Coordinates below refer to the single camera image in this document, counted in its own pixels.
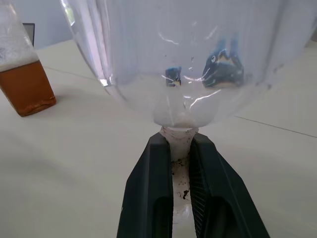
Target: white table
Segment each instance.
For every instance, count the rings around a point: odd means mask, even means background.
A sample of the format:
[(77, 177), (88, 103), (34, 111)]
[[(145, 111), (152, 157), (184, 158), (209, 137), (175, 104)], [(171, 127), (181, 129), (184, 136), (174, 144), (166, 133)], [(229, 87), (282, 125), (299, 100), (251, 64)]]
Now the white table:
[[(126, 179), (159, 126), (108, 96), (72, 41), (39, 56), (56, 106), (20, 118), (0, 94), (1, 237), (113, 238)], [(316, 58), (306, 49), (241, 118), (200, 130), (243, 178), (272, 238), (317, 237)]]

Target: brown liquid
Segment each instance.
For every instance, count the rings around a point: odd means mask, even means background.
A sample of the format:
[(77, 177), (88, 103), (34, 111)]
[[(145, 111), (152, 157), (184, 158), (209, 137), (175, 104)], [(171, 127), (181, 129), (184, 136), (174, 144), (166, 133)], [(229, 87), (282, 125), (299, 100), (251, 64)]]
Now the brown liquid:
[(56, 104), (40, 61), (0, 72), (0, 88), (22, 117)]

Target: blue figurine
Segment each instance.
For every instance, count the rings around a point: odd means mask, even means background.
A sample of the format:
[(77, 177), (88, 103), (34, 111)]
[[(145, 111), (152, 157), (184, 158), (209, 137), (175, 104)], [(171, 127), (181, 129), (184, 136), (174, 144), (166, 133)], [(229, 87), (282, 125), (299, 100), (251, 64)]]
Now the blue figurine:
[(165, 71), (167, 87), (175, 87), (181, 85), (180, 72), (182, 67), (172, 67)]
[(244, 84), (244, 69), (238, 57), (238, 40), (231, 40), (230, 54), (227, 55), (226, 41), (218, 42), (216, 50), (209, 56), (203, 72), (203, 85), (211, 87), (240, 87)]

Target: black object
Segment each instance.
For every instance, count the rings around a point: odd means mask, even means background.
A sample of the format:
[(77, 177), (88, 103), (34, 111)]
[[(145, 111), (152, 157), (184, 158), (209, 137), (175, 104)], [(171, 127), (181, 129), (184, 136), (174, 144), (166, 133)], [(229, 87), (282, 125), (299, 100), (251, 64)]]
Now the black object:
[[(127, 181), (117, 238), (172, 238), (171, 173), (158, 133)], [(197, 238), (269, 238), (242, 179), (201, 134), (191, 144), (189, 180)]]
[(34, 23), (23, 23), (23, 26), (28, 33), (28, 36), (34, 46), (34, 35), (35, 35), (35, 24)]
[(165, 79), (167, 87), (181, 86), (182, 81), (180, 79), (180, 73), (182, 67), (172, 67), (165, 70)]
[(227, 54), (226, 41), (220, 39), (208, 57), (202, 76), (204, 87), (240, 87), (245, 83), (244, 68), (238, 55), (238, 37), (233, 37), (230, 44)]

